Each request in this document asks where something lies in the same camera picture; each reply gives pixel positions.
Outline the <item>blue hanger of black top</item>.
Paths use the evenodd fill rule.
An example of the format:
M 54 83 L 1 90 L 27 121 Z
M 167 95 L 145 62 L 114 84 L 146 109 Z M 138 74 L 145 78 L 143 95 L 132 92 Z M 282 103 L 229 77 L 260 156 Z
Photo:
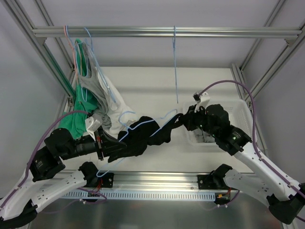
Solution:
M 174 129 L 173 126 L 179 117 L 178 110 L 172 109 L 163 117 L 153 119 L 148 116 L 142 116 L 137 122 L 126 126 L 126 130 L 118 134 L 118 141 L 125 143 L 126 148 L 118 153 L 111 154 L 108 158 L 108 164 L 111 164 L 110 168 L 105 172 L 98 170 L 96 177 L 105 176 L 128 157 L 142 155 L 148 146 L 169 143 L 171 131 Z

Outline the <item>light grey tank top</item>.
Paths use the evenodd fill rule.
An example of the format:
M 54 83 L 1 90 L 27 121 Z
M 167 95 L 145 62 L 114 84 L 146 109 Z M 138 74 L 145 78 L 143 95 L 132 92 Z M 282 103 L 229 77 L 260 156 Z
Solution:
M 197 143 L 214 143 L 215 142 L 214 138 L 210 134 L 204 132 L 201 129 L 196 129 L 196 130 L 194 130 L 193 133 L 194 133 Z

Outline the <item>white tank top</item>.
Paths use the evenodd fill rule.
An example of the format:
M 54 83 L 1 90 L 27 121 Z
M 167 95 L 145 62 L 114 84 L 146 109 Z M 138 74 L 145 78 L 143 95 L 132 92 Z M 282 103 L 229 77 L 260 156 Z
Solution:
M 107 98 L 109 106 L 108 116 L 110 117 L 112 123 L 112 126 L 107 129 L 109 134 L 111 134 L 112 136 L 116 136 L 120 131 L 125 128 L 126 125 L 130 125 L 137 121 L 138 117 L 136 116 L 134 111 L 125 103 L 123 97 L 108 77 L 107 80 L 118 102 L 117 104 L 115 104 L 109 96 Z

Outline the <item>black tank top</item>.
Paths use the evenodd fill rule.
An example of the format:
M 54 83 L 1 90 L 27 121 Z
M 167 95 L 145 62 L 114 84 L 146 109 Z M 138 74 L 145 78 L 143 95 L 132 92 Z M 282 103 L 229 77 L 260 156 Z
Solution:
M 171 132 L 175 129 L 175 122 L 181 115 L 183 114 L 176 114 L 163 127 L 160 127 L 151 117 L 142 116 L 127 131 L 119 132 L 118 140 L 124 142 L 127 147 L 118 153 L 111 154 L 108 162 L 113 162 L 119 158 L 140 156 L 148 146 L 160 146 L 163 143 L 169 143 Z

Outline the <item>blue hanger of white top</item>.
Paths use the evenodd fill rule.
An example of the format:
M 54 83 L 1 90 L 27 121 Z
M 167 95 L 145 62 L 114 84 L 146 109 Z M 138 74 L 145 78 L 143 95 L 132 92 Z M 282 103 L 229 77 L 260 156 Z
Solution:
M 116 96 L 114 95 L 114 92 L 107 80 L 107 77 L 104 75 L 103 73 L 103 70 L 102 68 L 100 67 L 99 63 L 98 63 L 98 60 L 96 58 L 96 55 L 94 53 L 94 47 L 93 47 L 93 40 L 92 40 L 92 36 L 88 30 L 88 28 L 84 27 L 83 30 L 88 34 L 89 36 L 89 40 L 90 40 L 90 43 L 86 42 L 86 44 L 89 46 L 89 54 L 90 56 L 92 57 L 93 59 L 93 63 L 95 65 L 95 69 L 96 69 L 96 72 L 97 72 L 97 78 L 99 80 L 99 83 L 101 85 L 101 88 L 107 93 L 107 95 L 111 98 L 111 100 L 117 104 L 117 98 Z

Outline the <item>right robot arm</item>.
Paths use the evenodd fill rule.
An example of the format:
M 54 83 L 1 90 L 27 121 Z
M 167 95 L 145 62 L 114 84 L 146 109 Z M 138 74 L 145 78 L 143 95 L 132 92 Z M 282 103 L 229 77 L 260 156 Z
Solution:
M 218 189 L 231 187 L 259 200 L 271 214 L 284 224 L 291 224 L 305 205 L 305 186 L 284 173 L 257 148 L 254 136 L 233 126 L 228 113 L 219 104 L 207 107 L 191 105 L 185 114 L 176 114 L 164 126 L 143 116 L 114 138 L 101 130 L 97 137 L 101 148 L 99 158 L 108 162 L 119 158 L 140 156 L 149 146 L 169 143 L 171 132 L 180 126 L 209 134 L 217 146 L 247 165 L 258 180 L 245 178 L 231 166 L 222 164 L 211 173 Z

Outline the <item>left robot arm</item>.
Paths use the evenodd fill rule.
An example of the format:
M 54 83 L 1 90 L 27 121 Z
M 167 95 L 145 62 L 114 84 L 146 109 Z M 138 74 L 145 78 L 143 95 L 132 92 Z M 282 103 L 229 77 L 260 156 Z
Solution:
M 92 162 L 83 163 L 79 169 L 50 187 L 44 185 L 65 165 L 64 160 L 96 153 L 100 160 L 126 149 L 124 142 L 113 138 L 102 128 L 93 136 L 74 139 L 65 128 L 54 130 L 44 140 L 12 191 L 0 201 L 0 227 L 15 229 L 29 224 L 39 212 L 66 193 L 81 187 L 98 184 L 98 169 Z

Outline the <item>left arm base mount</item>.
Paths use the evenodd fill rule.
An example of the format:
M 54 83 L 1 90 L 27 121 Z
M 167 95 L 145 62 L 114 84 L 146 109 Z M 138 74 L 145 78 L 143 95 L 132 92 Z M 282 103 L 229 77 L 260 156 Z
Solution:
M 99 191 L 102 188 L 113 188 L 114 173 L 106 173 L 102 177 L 95 177 L 90 184 L 85 185 L 87 188 L 91 188 L 94 191 Z

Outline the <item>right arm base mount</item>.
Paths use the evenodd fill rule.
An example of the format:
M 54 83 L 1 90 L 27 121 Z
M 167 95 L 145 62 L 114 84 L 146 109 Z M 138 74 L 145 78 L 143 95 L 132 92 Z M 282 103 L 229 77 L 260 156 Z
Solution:
M 215 174 L 213 170 L 209 174 L 197 175 L 197 184 L 199 190 L 229 190 L 230 187 L 224 182 L 224 179 Z

